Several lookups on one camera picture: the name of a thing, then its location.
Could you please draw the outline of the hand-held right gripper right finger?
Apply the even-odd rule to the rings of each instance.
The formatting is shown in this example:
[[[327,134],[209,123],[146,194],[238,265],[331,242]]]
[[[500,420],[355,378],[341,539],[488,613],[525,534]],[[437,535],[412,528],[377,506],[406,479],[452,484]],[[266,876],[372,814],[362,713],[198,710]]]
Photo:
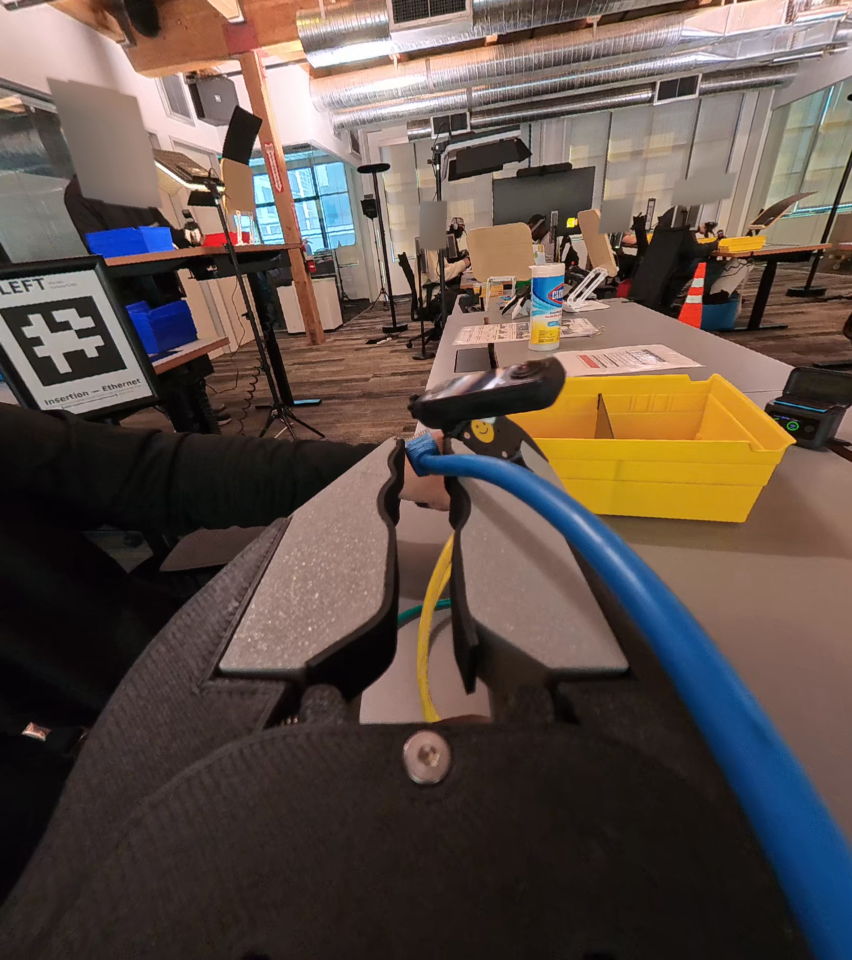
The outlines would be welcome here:
[[[466,691],[624,674],[626,656],[563,535],[489,483],[452,488],[453,637]]]

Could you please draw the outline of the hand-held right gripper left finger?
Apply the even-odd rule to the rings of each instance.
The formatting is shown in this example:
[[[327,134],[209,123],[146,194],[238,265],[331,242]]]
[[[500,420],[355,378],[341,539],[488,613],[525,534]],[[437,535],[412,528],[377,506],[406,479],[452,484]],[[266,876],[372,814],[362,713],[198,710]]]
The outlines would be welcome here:
[[[336,688],[352,701],[391,665],[404,443],[381,443],[288,519],[218,664],[227,677]]]

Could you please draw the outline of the yellow plastic bin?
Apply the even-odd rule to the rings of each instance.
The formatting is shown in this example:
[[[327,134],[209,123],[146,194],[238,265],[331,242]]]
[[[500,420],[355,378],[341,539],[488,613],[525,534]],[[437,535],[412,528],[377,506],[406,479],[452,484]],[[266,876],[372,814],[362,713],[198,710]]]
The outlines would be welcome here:
[[[594,438],[602,393],[615,439]],[[513,416],[595,514],[744,522],[794,439],[720,375],[575,377]]]

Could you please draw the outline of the person's left hand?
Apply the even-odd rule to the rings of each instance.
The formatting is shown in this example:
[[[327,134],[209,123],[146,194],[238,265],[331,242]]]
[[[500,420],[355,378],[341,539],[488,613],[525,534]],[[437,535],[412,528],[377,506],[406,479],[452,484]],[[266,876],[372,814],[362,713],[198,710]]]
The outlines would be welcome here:
[[[446,490],[444,478],[433,474],[419,475],[409,458],[411,452],[416,452],[423,446],[429,447],[429,452],[441,452],[442,432],[424,428],[408,438],[405,443],[404,480],[399,496],[401,500],[416,503],[423,508],[447,512],[450,509],[451,499]]]

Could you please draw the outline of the printed paper sheet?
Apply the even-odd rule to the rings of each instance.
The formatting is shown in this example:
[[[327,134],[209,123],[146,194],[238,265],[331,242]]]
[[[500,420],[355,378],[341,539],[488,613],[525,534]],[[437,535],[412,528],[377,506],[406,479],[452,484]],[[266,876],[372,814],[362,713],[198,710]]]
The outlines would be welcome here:
[[[703,365],[663,344],[561,351],[555,355],[568,377],[649,376]]]
[[[510,322],[481,323],[464,326],[456,333],[454,347],[480,346],[500,342],[529,342],[531,324],[528,319]],[[562,338],[591,338],[604,331],[587,318],[564,318]]]

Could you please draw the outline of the blue wipes pack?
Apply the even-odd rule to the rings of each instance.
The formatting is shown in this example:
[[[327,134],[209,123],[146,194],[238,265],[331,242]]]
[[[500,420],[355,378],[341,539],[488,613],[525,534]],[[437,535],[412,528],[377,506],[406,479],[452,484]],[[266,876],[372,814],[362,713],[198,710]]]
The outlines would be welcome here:
[[[559,349],[564,284],[565,264],[561,261],[531,267],[528,347],[533,352]]]

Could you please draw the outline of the orange traffic cone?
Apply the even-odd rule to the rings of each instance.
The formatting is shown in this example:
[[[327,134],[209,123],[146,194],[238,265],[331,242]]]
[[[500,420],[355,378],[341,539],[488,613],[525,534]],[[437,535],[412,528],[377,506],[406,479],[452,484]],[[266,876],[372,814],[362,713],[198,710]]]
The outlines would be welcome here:
[[[706,272],[707,262],[702,260],[696,265],[696,271],[677,317],[681,323],[697,330],[702,329]]]

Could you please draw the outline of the black tripod light stand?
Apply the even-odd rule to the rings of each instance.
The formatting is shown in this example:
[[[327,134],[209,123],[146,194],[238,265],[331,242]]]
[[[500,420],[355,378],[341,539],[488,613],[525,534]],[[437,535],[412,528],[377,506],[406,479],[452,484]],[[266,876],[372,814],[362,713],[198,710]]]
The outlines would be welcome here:
[[[240,106],[234,107],[223,143],[221,173],[205,174],[200,180],[203,188],[193,190],[192,196],[204,207],[216,209],[224,235],[223,245],[238,282],[244,316],[253,332],[260,357],[260,369],[270,393],[261,436],[264,437],[272,426],[277,426],[277,436],[284,435],[296,440],[298,436],[295,428],[301,427],[323,439],[325,435],[321,431],[295,413],[296,402],[291,395],[285,367],[280,362],[282,356],[272,325],[273,314],[281,312],[281,305],[271,279],[262,269],[253,268],[240,260],[230,233],[228,218],[241,218],[242,210],[238,197],[246,192],[246,186],[252,186],[248,161],[261,126],[262,121],[254,114]]]

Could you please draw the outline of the blue storage bin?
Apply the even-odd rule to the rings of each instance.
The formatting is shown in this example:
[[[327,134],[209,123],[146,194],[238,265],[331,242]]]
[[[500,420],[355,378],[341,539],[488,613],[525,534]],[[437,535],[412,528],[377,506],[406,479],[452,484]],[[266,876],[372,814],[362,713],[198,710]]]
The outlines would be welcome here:
[[[183,298],[155,308],[146,302],[137,302],[125,309],[145,353],[151,358],[169,354],[198,339],[190,306]]]
[[[90,253],[104,259],[177,250],[170,228],[161,225],[91,231],[84,234],[84,239]]]

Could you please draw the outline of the person's dark clothing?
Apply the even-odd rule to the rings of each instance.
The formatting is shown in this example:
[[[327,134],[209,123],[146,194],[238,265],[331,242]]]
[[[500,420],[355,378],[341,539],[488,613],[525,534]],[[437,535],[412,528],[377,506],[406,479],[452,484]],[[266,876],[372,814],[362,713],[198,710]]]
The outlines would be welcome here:
[[[90,729],[184,594],[74,530],[0,518],[0,905]]]

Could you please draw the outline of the small black device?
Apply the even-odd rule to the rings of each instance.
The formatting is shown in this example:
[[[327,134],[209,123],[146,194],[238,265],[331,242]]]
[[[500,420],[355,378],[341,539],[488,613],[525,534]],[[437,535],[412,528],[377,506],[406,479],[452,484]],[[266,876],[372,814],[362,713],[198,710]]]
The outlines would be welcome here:
[[[852,372],[799,366],[765,412],[807,450],[826,450],[852,406]]]

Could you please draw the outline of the framed marker sign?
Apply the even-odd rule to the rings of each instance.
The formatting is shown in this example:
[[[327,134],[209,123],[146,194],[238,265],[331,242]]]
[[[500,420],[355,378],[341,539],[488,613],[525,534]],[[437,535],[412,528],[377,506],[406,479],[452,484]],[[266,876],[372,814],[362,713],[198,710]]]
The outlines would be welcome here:
[[[160,400],[100,256],[0,265],[0,372],[20,405],[94,422]]]

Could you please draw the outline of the black wall screen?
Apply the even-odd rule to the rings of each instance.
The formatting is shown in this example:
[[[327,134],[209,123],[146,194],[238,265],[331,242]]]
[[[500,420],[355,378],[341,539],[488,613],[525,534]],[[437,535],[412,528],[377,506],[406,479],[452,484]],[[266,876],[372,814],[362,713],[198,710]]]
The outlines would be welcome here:
[[[563,227],[593,207],[595,183],[595,166],[494,178],[492,224],[525,223],[535,214],[548,220],[555,210]]]

